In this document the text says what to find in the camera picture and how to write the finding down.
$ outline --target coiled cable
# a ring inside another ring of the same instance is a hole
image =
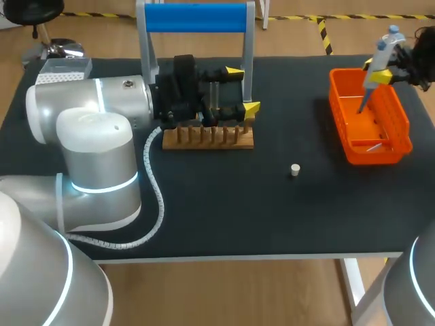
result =
[[[95,238],[91,238],[88,236],[81,236],[79,234],[65,234],[65,237],[68,240],[74,240],[78,242],[84,242],[88,243],[90,245],[94,245],[101,248],[106,249],[114,249],[114,250],[125,250],[125,249],[131,249],[138,247],[140,245],[143,245],[145,242],[147,242],[150,238],[152,238],[163,222],[164,217],[164,202],[163,202],[163,195],[160,191],[160,188],[158,187],[156,178],[154,177],[154,174],[151,169],[150,164],[150,148],[153,140],[157,137],[158,134],[162,132],[162,129],[160,127],[157,127],[154,129],[151,134],[148,136],[147,141],[145,142],[145,146],[143,148],[143,164],[145,165],[145,171],[147,173],[148,179],[150,180],[152,189],[154,190],[154,193],[156,194],[157,203],[158,203],[158,216],[156,224],[154,224],[154,227],[142,238],[137,239],[136,241],[127,242],[127,243],[112,243],[107,241],[98,240]]]

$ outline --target orange plastic crate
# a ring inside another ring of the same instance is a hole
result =
[[[347,160],[355,165],[397,163],[413,149],[408,118],[394,88],[386,85],[380,85],[358,113],[365,77],[361,69],[330,72],[329,101]]]

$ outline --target yellow black tape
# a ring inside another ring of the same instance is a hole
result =
[[[435,15],[296,15],[296,16],[271,16],[269,20],[316,20],[316,19],[435,19]]]
[[[331,54],[334,54],[334,52],[332,51],[331,41],[329,40],[329,36],[326,32],[325,20],[318,18],[317,25],[319,27],[320,36],[321,36],[321,40],[324,44],[326,55],[330,56]]]
[[[122,15],[122,14],[98,14],[96,12],[63,12],[61,16],[66,17],[105,17],[105,18],[125,18],[136,19],[134,16]]]
[[[123,14],[99,14],[96,12],[63,12],[61,16],[67,17],[106,17],[106,18],[125,18],[136,19],[135,16]],[[435,15],[296,15],[296,16],[271,16],[269,20],[302,20],[309,19],[316,21],[317,19],[420,19],[428,20],[435,19]]]

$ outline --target chair base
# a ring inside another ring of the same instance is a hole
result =
[[[49,45],[38,43],[21,56],[25,67],[32,60],[45,60],[49,58],[84,58],[82,45],[72,39],[52,39]]]

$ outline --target black table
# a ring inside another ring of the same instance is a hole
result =
[[[434,127],[416,92],[399,84],[396,90],[411,123],[412,153],[393,166],[350,165],[328,104],[328,74],[336,67],[359,67],[365,59],[256,59],[253,100],[262,107],[254,126],[255,149],[162,151],[160,135],[151,152],[166,206],[157,235],[126,251],[77,246],[99,261],[342,257],[405,250],[433,220]],[[91,77],[141,72],[139,60],[92,62]],[[198,65],[236,67],[237,60],[202,59]],[[165,60],[160,68],[170,66]],[[66,172],[60,149],[37,144],[25,120],[25,92],[40,68],[36,63],[27,69],[0,130],[0,175]],[[227,101],[238,97],[233,93],[228,90]],[[139,164],[150,131],[135,134]],[[293,163],[301,165],[296,179],[288,177]],[[143,169],[139,177],[143,208],[137,220],[121,230],[87,235],[129,242],[152,228],[155,195]]]

